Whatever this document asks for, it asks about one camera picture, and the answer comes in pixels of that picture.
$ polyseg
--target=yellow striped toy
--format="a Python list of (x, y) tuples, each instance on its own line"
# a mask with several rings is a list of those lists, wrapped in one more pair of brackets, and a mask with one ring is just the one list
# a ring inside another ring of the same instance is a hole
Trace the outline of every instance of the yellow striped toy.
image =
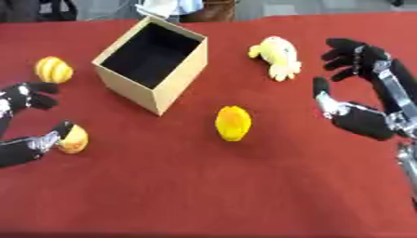
[(62, 59), (49, 56), (36, 63), (35, 72), (44, 82), (62, 84), (73, 76), (74, 70)]

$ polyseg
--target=mechanical fingertip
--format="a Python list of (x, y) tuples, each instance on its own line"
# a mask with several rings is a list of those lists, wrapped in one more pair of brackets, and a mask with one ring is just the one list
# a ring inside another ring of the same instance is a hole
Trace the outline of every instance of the mechanical fingertip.
[(318, 94), (320, 94), (323, 91), (327, 94), (330, 93), (329, 82), (323, 77), (313, 78), (313, 97), (314, 97), (314, 99), (316, 98), (316, 96)]

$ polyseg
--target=yellow plush toy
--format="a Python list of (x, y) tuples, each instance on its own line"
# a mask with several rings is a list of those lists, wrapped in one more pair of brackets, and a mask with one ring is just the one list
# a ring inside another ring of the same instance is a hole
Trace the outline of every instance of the yellow plush toy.
[(226, 141), (240, 141), (251, 124), (249, 114), (237, 106), (223, 107), (216, 118), (217, 131)]
[(62, 59), (51, 56), (39, 60), (34, 70), (42, 81), (56, 84), (65, 83), (74, 73), (73, 68)]
[(65, 153), (78, 153), (88, 144), (88, 134), (81, 126), (74, 125), (65, 139), (60, 140), (58, 148)]
[(254, 59), (261, 57), (271, 64), (269, 75), (278, 82), (287, 77), (293, 79), (296, 73), (300, 73), (302, 64), (297, 61), (297, 50), (294, 45), (278, 36), (271, 36), (261, 42), (260, 45), (249, 49), (249, 57)]

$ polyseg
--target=white object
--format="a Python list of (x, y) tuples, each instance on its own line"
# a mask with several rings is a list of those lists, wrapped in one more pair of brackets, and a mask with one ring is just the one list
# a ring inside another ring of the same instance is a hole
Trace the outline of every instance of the white object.
[(298, 61), (297, 49), (290, 41), (281, 37), (268, 37), (249, 49), (250, 58), (259, 56), (271, 64), (269, 75), (278, 82), (287, 78), (294, 79), (295, 74), (301, 71), (302, 64)]
[(184, 15), (203, 8), (203, 0), (139, 0), (136, 6), (144, 16), (154, 16), (163, 19), (171, 15)]

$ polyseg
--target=small orange ball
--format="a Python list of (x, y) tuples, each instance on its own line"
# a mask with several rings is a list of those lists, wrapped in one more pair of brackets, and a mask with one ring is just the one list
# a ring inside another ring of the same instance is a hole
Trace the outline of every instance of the small orange ball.
[(81, 126), (74, 125), (65, 139), (60, 140), (58, 148), (65, 153), (78, 153), (88, 145), (88, 134)]

